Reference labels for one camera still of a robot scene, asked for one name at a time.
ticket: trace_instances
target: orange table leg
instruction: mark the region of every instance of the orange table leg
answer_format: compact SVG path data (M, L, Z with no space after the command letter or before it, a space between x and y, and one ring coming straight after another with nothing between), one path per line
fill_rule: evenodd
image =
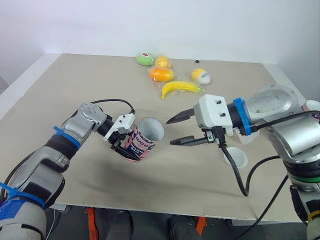
M202 231L204 230L205 226L207 226L206 217L205 216L197 216L195 230L197 231L197 233L200 236L202 235Z
M89 240L99 240L95 223L95 208L88 207L84 212L88 214Z

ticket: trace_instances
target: pink can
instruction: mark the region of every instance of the pink can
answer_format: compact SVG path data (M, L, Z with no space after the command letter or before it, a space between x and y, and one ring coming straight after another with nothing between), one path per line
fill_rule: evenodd
M141 160L150 153L164 136L165 130L162 124L153 117L145 117L135 127L124 147L135 153ZM128 161L131 163L138 162L131 159L128 159Z
M304 105L302 105L302 109L305 112L320 111L320 102L315 100L308 100ZM314 117L318 122L320 122L320 114L312 114L311 116Z

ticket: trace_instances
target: white bracket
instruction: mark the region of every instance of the white bracket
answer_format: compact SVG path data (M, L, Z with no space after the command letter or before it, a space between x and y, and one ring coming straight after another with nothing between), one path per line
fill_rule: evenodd
M110 130L106 133L103 140L107 141L113 132L118 132L119 134L129 134L136 127L136 117L133 113L121 115L114 122Z
M197 124L201 129L221 126L225 128L228 136L234 134L227 102L223 96L206 94L200 97L193 109Z

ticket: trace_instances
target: green ball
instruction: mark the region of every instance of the green ball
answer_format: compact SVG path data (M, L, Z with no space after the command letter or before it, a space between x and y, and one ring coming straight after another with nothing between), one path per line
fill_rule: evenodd
M155 57L151 53L143 52L136 56L136 61L143 66L151 66L155 61Z

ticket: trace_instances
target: toy fruit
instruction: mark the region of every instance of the toy fruit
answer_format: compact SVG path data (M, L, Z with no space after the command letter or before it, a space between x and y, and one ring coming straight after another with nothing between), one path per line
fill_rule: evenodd
M154 66L160 68L171 68L172 64L166 56L158 56L155 60Z
M161 98L165 99L167 93L175 90L183 90L193 93L200 93L204 90L197 84L188 81L171 81L163 85Z
M168 68L154 67L150 70L149 76L157 82L168 82L175 77L175 73Z
M196 81L200 85L207 85L211 81L210 75L206 70L202 68L196 68L191 73L191 78L193 81Z
M136 61L140 65L151 66L155 61L155 57L151 53L143 52L136 56Z

